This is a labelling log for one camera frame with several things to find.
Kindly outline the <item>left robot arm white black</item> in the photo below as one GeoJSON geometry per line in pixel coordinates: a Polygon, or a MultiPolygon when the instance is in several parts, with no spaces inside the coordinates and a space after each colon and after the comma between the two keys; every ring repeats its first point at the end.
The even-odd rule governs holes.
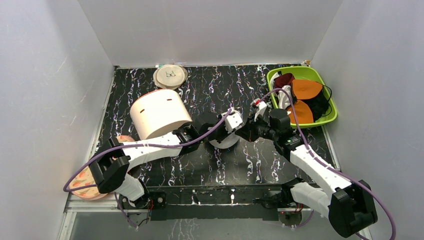
{"type": "Polygon", "coordinates": [[[196,151],[206,142],[223,144],[229,148],[237,140],[232,139],[242,126],[240,120],[227,120],[215,124],[204,123],[195,127],[187,122],[158,137],[119,142],[110,138],[104,142],[88,161],[96,188],[100,194],[117,193],[126,197],[137,208],[149,203],[149,194],[144,182],[130,175],[133,168],[163,158],[183,156],[196,151]]]}

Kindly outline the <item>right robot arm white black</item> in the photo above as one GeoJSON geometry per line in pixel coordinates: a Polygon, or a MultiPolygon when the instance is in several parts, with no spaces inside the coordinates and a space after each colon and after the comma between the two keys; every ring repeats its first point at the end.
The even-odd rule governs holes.
{"type": "Polygon", "coordinates": [[[333,229],[344,238],[378,221],[374,199],[365,190],[369,185],[363,180],[359,183],[349,181],[321,160],[296,135],[286,110],[271,109],[265,116],[252,114],[235,133],[249,142],[258,138],[272,141],[279,154],[317,184],[313,187],[300,178],[284,183],[281,199],[286,206],[307,205],[326,217],[333,229]]]}

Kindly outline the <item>white mesh laundry bag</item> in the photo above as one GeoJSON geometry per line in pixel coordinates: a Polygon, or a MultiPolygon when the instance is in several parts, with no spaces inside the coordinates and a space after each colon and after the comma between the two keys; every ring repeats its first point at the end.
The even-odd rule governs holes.
{"type": "Polygon", "coordinates": [[[209,143],[217,149],[228,149],[234,146],[239,140],[240,137],[232,133],[221,142],[218,142],[217,140],[212,140],[209,143]]]}

